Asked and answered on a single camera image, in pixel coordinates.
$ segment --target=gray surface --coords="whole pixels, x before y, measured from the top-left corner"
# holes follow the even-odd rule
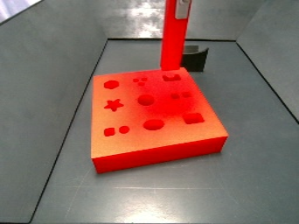
[[[193,76],[230,133],[223,152],[98,175],[89,87],[35,223],[299,222],[299,126],[237,44],[190,44],[210,48]],[[109,41],[97,74],[158,68],[159,55],[158,41]]]
[[[42,0],[0,0],[0,24]]]
[[[81,0],[0,26],[0,222],[27,222],[107,38]]]
[[[194,0],[190,39],[237,40],[265,0]],[[161,38],[165,0],[98,0],[106,34],[115,39]]]
[[[299,120],[299,2],[269,0],[238,42]]]

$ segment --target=red foam block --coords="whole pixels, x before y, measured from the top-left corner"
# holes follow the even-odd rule
[[[95,76],[91,127],[99,173],[221,152],[229,137],[185,68]]]

